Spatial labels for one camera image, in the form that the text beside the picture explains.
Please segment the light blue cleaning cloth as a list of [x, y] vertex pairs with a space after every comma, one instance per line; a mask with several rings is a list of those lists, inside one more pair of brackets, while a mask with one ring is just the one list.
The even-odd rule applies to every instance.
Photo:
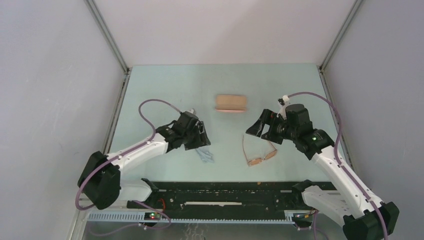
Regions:
[[195, 149], [196, 153], [198, 154], [199, 158], [204, 163], [214, 163], [214, 155], [210, 152], [208, 147], [200, 147]]

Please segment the pink glasses case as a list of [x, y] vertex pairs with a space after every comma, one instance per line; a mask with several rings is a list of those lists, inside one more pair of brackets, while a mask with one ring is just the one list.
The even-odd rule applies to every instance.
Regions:
[[215, 110], [223, 113], [243, 113], [247, 110], [245, 95], [219, 94], [215, 98]]

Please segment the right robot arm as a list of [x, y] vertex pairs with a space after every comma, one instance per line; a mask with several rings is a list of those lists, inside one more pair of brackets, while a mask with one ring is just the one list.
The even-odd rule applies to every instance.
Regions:
[[399, 208], [373, 193], [347, 162], [337, 157], [335, 142], [324, 130], [314, 128], [303, 104], [285, 105], [279, 113], [264, 109], [246, 134], [276, 144], [292, 141], [341, 196], [335, 198], [305, 180], [293, 187], [290, 201], [295, 208], [318, 210], [341, 226], [348, 240], [386, 240], [394, 232]]

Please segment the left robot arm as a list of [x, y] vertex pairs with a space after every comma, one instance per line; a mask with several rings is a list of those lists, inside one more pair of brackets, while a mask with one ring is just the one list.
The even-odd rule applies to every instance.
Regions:
[[177, 120], [154, 128], [152, 135], [132, 146], [108, 154], [92, 153], [78, 179], [78, 193], [99, 210], [116, 201], [139, 201], [145, 208], [153, 208], [158, 202], [154, 186], [146, 179], [125, 180], [124, 176], [180, 147], [188, 151], [210, 144], [204, 122], [190, 111], [181, 112]]

